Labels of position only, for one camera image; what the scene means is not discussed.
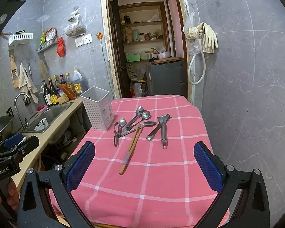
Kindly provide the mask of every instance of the green box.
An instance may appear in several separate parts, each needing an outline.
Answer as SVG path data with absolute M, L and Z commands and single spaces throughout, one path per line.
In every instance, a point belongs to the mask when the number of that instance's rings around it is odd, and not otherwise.
M 139 54 L 137 54 L 137 55 L 127 55 L 126 59 L 127 59 L 127 63 L 129 63 L 129 62 L 137 62 L 137 61 L 140 61 L 140 55 Z

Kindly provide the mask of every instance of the blue foam pad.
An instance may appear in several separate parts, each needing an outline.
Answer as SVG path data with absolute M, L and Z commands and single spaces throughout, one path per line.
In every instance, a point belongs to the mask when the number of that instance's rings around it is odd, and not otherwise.
M 11 138 L 5 140 L 4 147 L 6 149 L 10 149 L 11 147 L 17 145 L 20 141 L 22 141 L 23 138 L 24 136 L 22 135 L 22 133 L 15 134 Z
M 198 162 L 198 165 L 201 168 L 204 176 L 206 177 L 210 188 L 220 193 L 223 189 L 223 183 L 222 175 L 219 172 L 218 168 L 212 162 L 211 158 L 207 155 L 200 143 L 196 143 L 194 145 L 193 152 L 194 157 Z
M 90 142 L 66 176 L 66 189 L 68 192 L 75 190 L 79 186 L 94 156 L 95 146 Z

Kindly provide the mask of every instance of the hand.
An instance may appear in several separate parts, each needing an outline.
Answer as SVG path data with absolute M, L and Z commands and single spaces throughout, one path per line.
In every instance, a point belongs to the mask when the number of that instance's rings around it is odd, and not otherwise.
M 14 183 L 13 179 L 10 178 L 10 181 L 8 183 L 8 194 L 10 195 L 6 201 L 8 205 L 11 206 L 12 209 L 15 211 L 18 210 L 19 205 L 19 193 L 17 191 L 16 184 Z

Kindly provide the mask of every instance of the wooden chopsticks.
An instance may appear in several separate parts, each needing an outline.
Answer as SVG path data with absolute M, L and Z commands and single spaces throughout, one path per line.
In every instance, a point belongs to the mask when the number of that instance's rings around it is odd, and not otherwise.
M 119 171 L 120 175 L 122 175 L 124 173 L 125 167 L 126 167 L 128 161 L 129 161 L 129 158 L 131 157 L 131 155 L 135 149 L 138 138 L 139 138 L 140 134 L 142 133 L 142 131 L 143 131 L 143 126 L 140 126 L 140 123 L 139 123 L 137 129 L 135 130 L 134 136 L 132 138 L 130 147 L 129 147 L 128 152 L 127 152 L 127 156 L 125 157 L 125 161 L 123 162 L 122 168 Z

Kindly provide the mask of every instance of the red plastic bag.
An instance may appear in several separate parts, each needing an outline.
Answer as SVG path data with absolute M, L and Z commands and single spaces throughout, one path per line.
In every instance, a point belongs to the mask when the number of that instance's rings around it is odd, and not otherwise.
M 57 40 L 58 42 L 58 46 L 57 46 L 57 53 L 60 57 L 64 56 L 64 53 L 66 52 L 66 48 L 64 47 L 64 40 L 63 37 L 61 37 L 61 39 Z

